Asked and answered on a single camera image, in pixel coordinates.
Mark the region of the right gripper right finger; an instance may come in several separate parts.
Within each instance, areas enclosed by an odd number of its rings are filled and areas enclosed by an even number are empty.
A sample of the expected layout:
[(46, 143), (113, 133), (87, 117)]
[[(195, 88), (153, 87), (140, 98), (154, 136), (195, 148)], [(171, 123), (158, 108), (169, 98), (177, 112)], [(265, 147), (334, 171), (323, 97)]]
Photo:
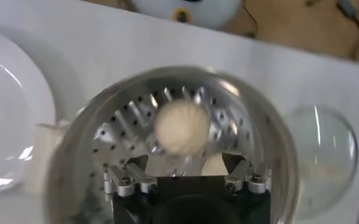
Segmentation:
[(253, 194), (271, 191), (271, 170), (264, 162), (254, 164), (242, 155), (229, 153), (223, 153), (222, 160), (228, 171), (224, 181), (229, 192), (239, 192), (244, 189), (245, 184)]

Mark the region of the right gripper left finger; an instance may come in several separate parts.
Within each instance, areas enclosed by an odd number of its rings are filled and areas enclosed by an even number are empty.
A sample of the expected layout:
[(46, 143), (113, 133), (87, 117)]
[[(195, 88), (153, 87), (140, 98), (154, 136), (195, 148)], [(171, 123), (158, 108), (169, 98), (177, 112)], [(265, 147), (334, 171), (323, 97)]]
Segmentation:
[(144, 194), (155, 194), (158, 188), (157, 178), (145, 172), (149, 157), (142, 155), (117, 165), (105, 165), (103, 190), (109, 196), (116, 193), (119, 197), (130, 197), (139, 191)]

